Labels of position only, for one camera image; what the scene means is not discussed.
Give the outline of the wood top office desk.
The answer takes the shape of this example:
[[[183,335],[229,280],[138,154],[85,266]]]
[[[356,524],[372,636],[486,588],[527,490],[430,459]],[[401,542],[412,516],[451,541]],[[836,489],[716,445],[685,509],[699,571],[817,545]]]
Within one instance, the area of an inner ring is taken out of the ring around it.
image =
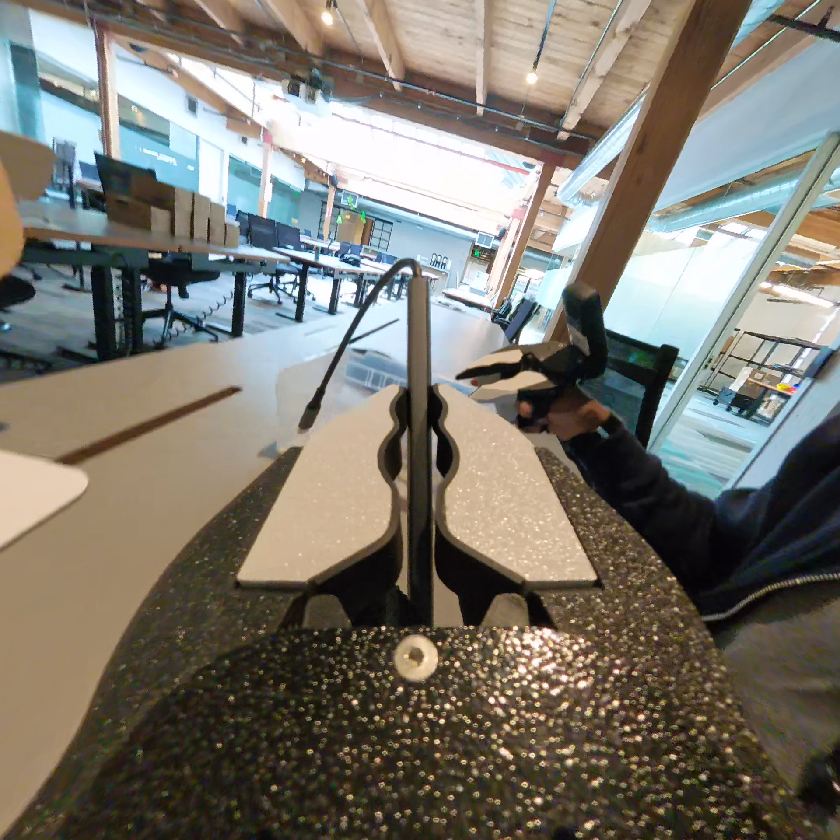
[[[303,316],[306,309],[306,299],[308,293],[308,275],[310,270],[330,270],[332,272],[332,288],[329,305],[326,308],[320,308],[321,312],[327,312],[330,315],[335,315],[338,311],[341,278],[344,275],[356,275],[362,278],[365,277],[383,277],[386,272],[396,265],[386,265],[382,263],[375,263],[363,259],[359,266],[352,266],[343,263],[341,259],[331,256],[319,256],[305,251],[296,251],[290,248],[273,248],[271,250],[274,255],[281,256],[289,260],[291,263],[299,266],[299,289],[296,299],[295,311],[293,315],[277,311],[276,316],[288,321],[303,322]]]

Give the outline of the metal shelf rack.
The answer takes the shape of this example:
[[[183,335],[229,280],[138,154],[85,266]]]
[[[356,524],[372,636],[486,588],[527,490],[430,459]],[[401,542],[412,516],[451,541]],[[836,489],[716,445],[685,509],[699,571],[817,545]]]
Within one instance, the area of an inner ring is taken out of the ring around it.
[[[735,329],[703,390],[727,413],[770,425],[830,354],[823,344]]]

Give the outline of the person's torso in zip jacket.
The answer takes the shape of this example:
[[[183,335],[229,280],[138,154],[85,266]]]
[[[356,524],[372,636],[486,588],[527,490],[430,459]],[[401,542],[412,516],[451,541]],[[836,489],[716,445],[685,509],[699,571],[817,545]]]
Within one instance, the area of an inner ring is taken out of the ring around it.
[[[760,526],[737,569],[735,602],[716,606],[716,643],[744,717],[801,794],[838,777],[838,415],[738,505]]]

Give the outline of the wooden post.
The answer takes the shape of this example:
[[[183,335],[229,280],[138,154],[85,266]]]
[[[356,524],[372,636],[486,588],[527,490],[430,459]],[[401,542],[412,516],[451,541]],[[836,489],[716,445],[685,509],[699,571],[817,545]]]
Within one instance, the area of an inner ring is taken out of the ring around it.
[[[690,2],[647,89],[570,273],[608,305],[750,1]]]

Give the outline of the grey usb hub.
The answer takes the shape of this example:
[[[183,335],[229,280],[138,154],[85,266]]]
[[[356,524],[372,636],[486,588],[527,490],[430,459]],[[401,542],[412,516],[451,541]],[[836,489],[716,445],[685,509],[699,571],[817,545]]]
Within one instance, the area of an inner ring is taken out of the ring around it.
[[[318,418],[322,401],[342,356],[379,293],[395,277],[408,271],[407,282],[407,527],[408,599],[421,624],[434,617],[433,499],[431,421],[431,316],[427,281],[412,258],[397,260],[375,283],[356,312],[334,352],[329,366],[300,417],[297,430],[307,432]]]

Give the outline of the person's right hand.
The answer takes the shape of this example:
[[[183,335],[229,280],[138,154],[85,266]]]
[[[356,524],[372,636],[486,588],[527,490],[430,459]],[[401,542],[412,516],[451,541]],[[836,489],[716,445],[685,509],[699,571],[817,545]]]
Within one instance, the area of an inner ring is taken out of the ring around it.
[[[540,417],[534,405],[526,401],[516,403],[518,416],[524,420],[528,434],[551,434],[561,442],[568,442],[584,434],[592,434],[611,419],[604,405],[575,389],[558,396]]]

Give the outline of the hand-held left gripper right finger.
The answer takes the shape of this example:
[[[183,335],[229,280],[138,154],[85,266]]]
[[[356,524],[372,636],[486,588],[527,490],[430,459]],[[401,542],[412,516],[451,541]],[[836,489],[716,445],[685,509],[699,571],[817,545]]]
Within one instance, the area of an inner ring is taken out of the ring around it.
[[[451,385],[433,387],[437,410],[435,570],[458,597],[466,625],[498,595],[599,586],[537,449],[506,419]]]

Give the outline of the white document stand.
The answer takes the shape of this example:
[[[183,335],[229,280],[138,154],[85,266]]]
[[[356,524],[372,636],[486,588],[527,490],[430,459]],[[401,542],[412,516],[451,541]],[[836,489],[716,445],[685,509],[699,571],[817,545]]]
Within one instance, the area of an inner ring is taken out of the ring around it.
[[[2,308],[27,302],[35,295],[30,282],[12,275],[26,240],[18,203],[39,197],[55,162],[55,153],[44,144],[1,132]],[[88,477],[81,469],[2,450],[1,547],[67,508],[87,487]]]

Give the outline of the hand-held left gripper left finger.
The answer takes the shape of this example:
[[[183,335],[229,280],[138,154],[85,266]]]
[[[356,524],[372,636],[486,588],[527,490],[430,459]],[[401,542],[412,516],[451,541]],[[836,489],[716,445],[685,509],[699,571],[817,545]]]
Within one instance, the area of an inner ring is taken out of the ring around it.
[[[315,431],[237,573],[239,586],[332,595],[352,619],[383,603],[403,566],[406,388],[388,385]]]

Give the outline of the row of cardboard boxes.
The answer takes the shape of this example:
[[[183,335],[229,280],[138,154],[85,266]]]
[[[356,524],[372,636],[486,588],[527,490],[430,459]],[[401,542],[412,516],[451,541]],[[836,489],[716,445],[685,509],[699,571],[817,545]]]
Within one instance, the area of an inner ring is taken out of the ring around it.
[[[134,174],[127,183],[103,188],[108,219],[182,241],[235,249],[240,227],[225,207],[201,193]]]

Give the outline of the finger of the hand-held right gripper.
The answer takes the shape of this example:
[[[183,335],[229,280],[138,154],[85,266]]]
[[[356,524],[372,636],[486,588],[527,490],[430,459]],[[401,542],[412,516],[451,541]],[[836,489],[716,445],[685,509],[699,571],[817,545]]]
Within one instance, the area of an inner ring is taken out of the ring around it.
[[[558,344],[513,344],[490,353],[455,375],[456,380],[510,379],[526,371],[541,372],[543,363],[559,351]]]
[[[517,394],[529,384],[528,377],[476,377],[473,382],[476,389],[469,398],[480,404],[515,403]]]

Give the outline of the white glass partition frame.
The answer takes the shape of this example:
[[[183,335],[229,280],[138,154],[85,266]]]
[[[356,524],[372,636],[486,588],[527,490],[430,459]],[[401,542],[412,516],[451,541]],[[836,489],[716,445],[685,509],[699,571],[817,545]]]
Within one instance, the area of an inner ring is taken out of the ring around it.
[[[735,327],[749,304],[767,280],[776,260],[790,242],[798,227],[813,209],[817,199],[825,192],[839,165],[839,132],[829,133],[812,153],[793,193],[776,214],[767,234],[760,241],[750,262],[725,300],[719,314],[700,342],[697,352],[689,359],[673,391],[658,416],[647,448],[656,454],[663,447],[668,435],[685,411],[690,398],[697,390],[700,375],[709,357],[714,357],[723,341]]]

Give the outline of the clear plastic organizer box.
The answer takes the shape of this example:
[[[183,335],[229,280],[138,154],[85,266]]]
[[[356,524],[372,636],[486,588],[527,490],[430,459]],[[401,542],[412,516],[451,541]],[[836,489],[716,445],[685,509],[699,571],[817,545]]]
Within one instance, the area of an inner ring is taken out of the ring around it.
[[[320,413],[309,430],[299,430],[300,417],[321,383],[333,352],[313,357],[279,372],[276,379],[276,453],[302,446],[306,438],[341,414],[389,385],[406,386],[406,363],[367,348],[348,348],[322,399]]]

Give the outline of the silver air duct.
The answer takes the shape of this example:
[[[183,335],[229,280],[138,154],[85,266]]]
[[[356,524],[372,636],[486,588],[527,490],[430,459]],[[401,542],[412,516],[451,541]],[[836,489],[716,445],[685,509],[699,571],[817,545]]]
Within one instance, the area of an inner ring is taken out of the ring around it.
[[[741,190],[735,191],[732,188],[721,196],[709,198],[676,212],[651,216],[646,229],[670,234],[741,215],[762,211],[777,212],[795,192],[803,172],[804,168],[800,168],[789,173],[769,176],[755,184],[745,185]]]

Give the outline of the long wood top desk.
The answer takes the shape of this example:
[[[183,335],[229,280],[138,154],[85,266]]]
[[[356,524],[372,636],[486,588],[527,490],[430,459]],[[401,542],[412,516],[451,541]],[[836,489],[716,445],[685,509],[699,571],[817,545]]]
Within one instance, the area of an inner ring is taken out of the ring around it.
[[[221,335],[244,334],[248,276],[269,273],[290,263],[274,250],[239,245],[234,248],[205,240],[174,238],[109,221],[94,211],[22,203],[27,266],[89,268],[91,304],[99,361],[112,361],[161,349],[187,329],[204,332],[218,341]],[[234,289],[222,300],[233,303],[229,328],[210,324],[208,311],[198,317],[176,312],[172,291],[162,308],[144,310],[142,276],[162,255],[175,255],[183,267],[234,276]]]

